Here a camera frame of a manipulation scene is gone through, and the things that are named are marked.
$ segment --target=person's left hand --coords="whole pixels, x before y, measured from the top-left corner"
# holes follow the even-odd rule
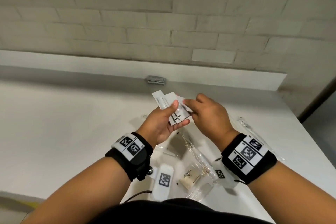
[[[149,142],[153,149],[157,144],[166,141],[173,131],[190,123],[190,120],[186,119],[173,126],[170,125],[169,117],[177,110],[178,106],[179,102],[175,100],[166,109],[161,110],[159,107],[154,109],[136,131]]]

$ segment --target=brick wall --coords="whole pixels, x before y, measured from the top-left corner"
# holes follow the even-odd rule
[[[335,41],[336,0],[0,0],[2,49],[286,72],[296,115],[335,77]]]

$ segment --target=person's right hand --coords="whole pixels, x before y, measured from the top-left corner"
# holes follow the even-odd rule
[[[198,129],[223,151],[239,134],[235,130],[226,109],[219,103],[200,93],[194,99],[183,101],[194,112],[191,114]]]

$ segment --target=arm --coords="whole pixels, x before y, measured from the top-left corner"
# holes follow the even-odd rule
[[[174,130],[189,124],[190,120],[174,126],[169,124],[169,116],[177,108],[177,101],[164,110],[156,108],[137,133],[154,148]],[[101,158],[54,192],[23,224],[87,223],[105,209],[119,204],[130,184],[119,163],[110,157]]]
[[[196,126],[220,151],[239,134],[225,108],[204,94],[184,103],[195,111]],[[280,162],[249,188],[276,223],[336,223],[336,200]]]

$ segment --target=person's right arm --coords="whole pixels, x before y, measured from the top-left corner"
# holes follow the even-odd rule
[[[184,103],[199,130],[223,151],[239,134],[226,109],[204,94]],[[336,199],[281,162],[249,185],[261,205],[278,223],[336,223]]]

